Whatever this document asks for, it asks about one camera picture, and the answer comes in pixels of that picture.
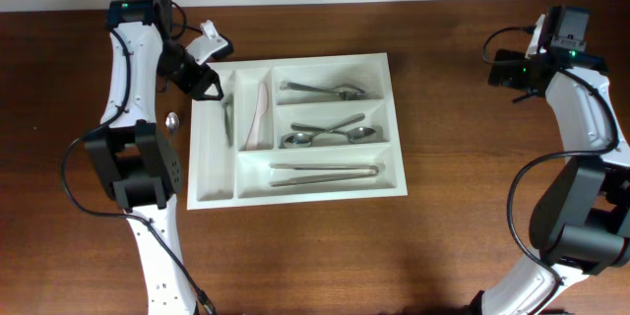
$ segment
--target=spoon handle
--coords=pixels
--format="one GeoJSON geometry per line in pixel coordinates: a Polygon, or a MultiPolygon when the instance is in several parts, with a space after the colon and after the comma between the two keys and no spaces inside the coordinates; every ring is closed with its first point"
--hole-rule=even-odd
{"type": "Polygon", "coordinates": [[[350,125],[350,124],[353,124],[353,123],[360,122],[363,119],[365,119],[365,114],[363,114],[363,113],[354,114],[353,116],[351,116],[351,117],[349,117],[349,118],[347,118],[347,119],[345,119],[345,120],[335,124],[332,127],[328,127],[328,128],[324,129],[321,132],[316,132],[316,133],[312,134],[311,135],[311,139],[316,137],[316,136],[318,136],[318,135],[320,135],[320,134],[330,133],[330,132],[332,132],[332,131],[334,131],[336,129],[339,129],[339,128],[342,128],[342,127],[346,127],[347,125],[350,125]]]}
{"type": "MultiPolygon", "coordinates": [[[[322,131],[325,131],[324,128],[315,127],[315,126],[309,126],[309,125],[301,124],[301,123],[293,123],[293,124],[291,124],[291,129],[296,131],[296,132],[322,132],[322,131]]],[[[342,132],[342,131],[338,131],[338,130],[334,130],[334,131],[329,132],[329,133],[341,134],[341,135],[345,135],[346,134],[346,132],[342,132]]]]}
{"type": "Polygon", "coordinates": [[[309,87],[309,86],[298,84],[298,83],[292,83],[292,82],[286,83],[286,90],[295,90],[295,91],[303,91],[303,92],[319,93],[319,94],[339,95],[339,93],[337,93],[337,92],[335,92],[333,90],[313,88],[313,87],[309,87]]]}

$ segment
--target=spoon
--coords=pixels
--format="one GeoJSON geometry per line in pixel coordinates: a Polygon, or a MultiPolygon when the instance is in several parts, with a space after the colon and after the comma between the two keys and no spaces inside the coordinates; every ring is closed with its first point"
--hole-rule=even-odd
{"type": "Polygon", "coordinates": [[[353,85],[343,84],[332,89],[314,88],[298,83],[287,82],[281,90],[295,90],[309,93],[338,95],[343,100],[367,99],[367,93],[353,85]]]}
{"type": "Polygon", "coordinates": [[[283,137],[283,146],[285,148],[308,148],[311,146],[311,144],[313,143],[313,138],[317,137],[320,134],[323,133],[329,133],[332,132],[336,129],[342,128],[342,127],[346,127],[347,125],[356,123],[356,122],[360,122],[363,119],[365,119],[365,114],[363,113],[358,113],[353,115],[352,117],[349,117],[348,119],[345,119],[337,124],[335,124],[332,127],[323,129],[320,132],[316,132],[314,134],[306,134],[306,133],[292,133],[292,134],[288,134],[286,136],[283,137]]]}
{"type": "Polygon", "coordinates": [[[166,129],[168,129],[168,142],[171,143],[173,141],[173,134],[177,132],[179,129],[179,118],[175,112],[170,112],[166,116],[166,129]]]}
{"type": "MultiPolygon", "coordinates": [[[[291,129],[295,131],[301,132],[322,132],[324,128],[313,127],[305,124],[293,123],[291,124],[291,129]]],[[[370,127],[356,127],[352,128],[347,132],[334,130],[333,134],[340,134],[346,137],[346,139],[353,144],[362,144],[362,143],[370,143],[373,142],[376,138],[376,130],[370,127]]]]}

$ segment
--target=wooden table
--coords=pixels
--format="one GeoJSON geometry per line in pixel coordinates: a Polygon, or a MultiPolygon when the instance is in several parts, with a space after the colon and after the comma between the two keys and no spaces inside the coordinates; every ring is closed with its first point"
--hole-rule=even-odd
{"type": "MultiPolygon", "coordinates": [[[[362,5],[188,9],[234,43],[230,60],[387,52],[407,197],[252,208],[185,210],[185,263],[222,314],[377,314],[408,306],[460,307],[496,284],[521,257],[505,222],[518,169],[561,148],[541,99],[486,84],[484,40],[528,25],[567,3],[593,15],[588,51],[605,57],[611,99],[630,134],[630,0],[474,0],[362,5]]],[[[58,180],[66,145],[98,122],[108,94],[111,49],[103,11],[0,15],[0,313],[146,314],[140,259],[129,226],[74,210],[58,180]]],[[[184,42],[193,38],[192,33],[184,42]]],[[[529,37],[506,34],[523,50],[529,37]]],[[[188,162],[190,99],[157,98],[159,122],[174,110],[174,145],[188,162]]],[[[523,181],[518,228],[562,165],[523,181]]],[[[83,203],[103,211],[84,152],[69,164],[83,203]]],[[[630,268],[610,269],[554,305],[579,314],[627,314],[630,268]]]]}

